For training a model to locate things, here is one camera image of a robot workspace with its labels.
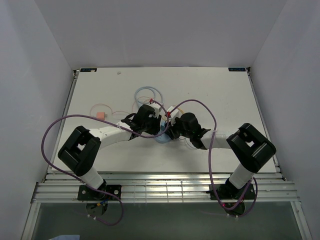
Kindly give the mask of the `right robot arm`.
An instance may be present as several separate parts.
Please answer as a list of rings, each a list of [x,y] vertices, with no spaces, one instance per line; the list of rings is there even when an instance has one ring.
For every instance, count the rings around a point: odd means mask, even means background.
[[[193,113],[184,113],[174,123],[166,123],[165,132],[171,140],[185,137],[196,149],[232,150],[239,165],[225,182],[226,194],[237,199],[244,193],[244,186],[276,154],[277,149],[252,124],[244,123],[227,136],[223,132],[201,127]]]

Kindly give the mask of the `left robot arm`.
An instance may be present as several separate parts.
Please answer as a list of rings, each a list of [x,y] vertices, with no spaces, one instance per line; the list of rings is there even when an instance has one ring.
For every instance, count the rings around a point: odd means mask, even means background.
[[[117,124],[102,128],[76,127],[61,149],[58,158],[85,184],[88,193],[100,200],[106,195],[106,183],[93,167],[98,151],[107,146],[130,141],[142,133],[155,136],[160,132],[161,106],[155,102],[143,104],[137,111]]]

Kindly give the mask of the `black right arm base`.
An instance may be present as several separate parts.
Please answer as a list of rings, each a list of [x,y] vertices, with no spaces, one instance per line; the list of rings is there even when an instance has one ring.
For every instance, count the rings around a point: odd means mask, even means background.
[[[223,210],[231,217],[239,218],[247,214],[245,200],[257,200],[257,194],[252,183],[241,189],[232,188],[226,183],[215,186],[216,193],[222,202]]]

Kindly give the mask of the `round blue power socket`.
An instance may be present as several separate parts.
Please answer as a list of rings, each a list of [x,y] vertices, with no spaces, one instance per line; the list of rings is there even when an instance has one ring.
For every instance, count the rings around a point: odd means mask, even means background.
[[[165,121],[162,120],[160,122],[160,131],[158,132],[158,134],[163,132],[165,130],[165,128],[166,128]],[[171,141],[171,138],[167,134],[164,133],[162,135],[155,137],[154,140],[160,144],[166,144]]]

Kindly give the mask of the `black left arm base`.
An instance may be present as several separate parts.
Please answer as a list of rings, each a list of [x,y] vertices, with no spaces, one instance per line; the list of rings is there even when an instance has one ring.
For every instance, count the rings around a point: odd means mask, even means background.
[[[99,188],[98,192],[90,189],[86,185],[81,185],[78,189],[77,200],[80,202],[86,202],[86,212],[90,217],[101,217],[107,209],[108,204],[121,199],[122,186],[120,184],[108,184]]]

